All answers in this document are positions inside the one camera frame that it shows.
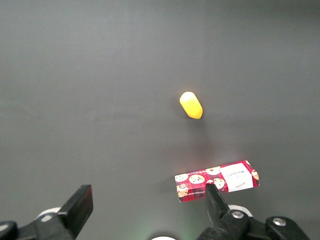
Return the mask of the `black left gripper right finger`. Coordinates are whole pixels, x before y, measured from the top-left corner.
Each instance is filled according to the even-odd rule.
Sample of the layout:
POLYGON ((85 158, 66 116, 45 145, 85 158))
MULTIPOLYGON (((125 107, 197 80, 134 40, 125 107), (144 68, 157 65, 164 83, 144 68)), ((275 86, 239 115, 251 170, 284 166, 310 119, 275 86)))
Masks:
POLYGON ((308 240, 296 222, 284 216, 271 216, 264 223, 249 216, 244 210, 231 209, 216 185, 205 187, 206 212, 211 227, 199 240, 308 240))

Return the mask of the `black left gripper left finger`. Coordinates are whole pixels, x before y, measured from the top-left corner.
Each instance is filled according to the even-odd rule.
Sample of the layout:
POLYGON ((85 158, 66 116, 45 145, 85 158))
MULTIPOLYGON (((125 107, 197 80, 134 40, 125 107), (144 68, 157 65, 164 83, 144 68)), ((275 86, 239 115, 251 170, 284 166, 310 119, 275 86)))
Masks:
POLYGON ((18 227, 0 222, 2 240, 75 240, 93 212, 92 186, 81 185, 61 207, 41 212, 31 223, 18 227))

